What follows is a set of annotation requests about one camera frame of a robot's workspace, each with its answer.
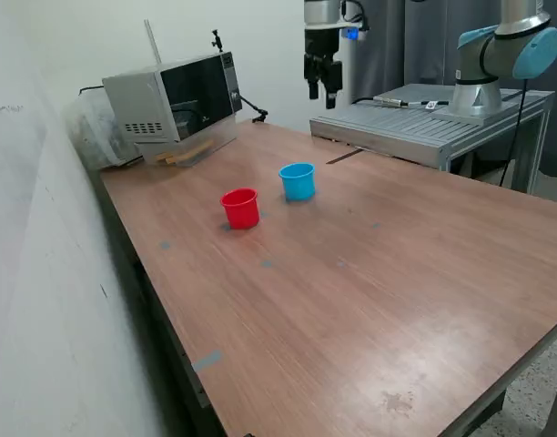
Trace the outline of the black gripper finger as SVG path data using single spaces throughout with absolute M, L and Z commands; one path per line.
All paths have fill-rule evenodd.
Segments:
M 319 81 L 321 79 L 322 60 L 319 57 L 304 55 L 304 78 L 309 87 L 309 99 L 319 98 Z
M 342 63 L 339 60 L 325 65 L 322 82 L 326 90 L 326 109 L 333 109 L 343 84 Z

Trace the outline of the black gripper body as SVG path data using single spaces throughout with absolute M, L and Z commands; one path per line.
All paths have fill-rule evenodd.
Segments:
M 334 55 L 339 51 L 339 30 L 306 29 L 305 57 L 308 59 L 332 62 Z

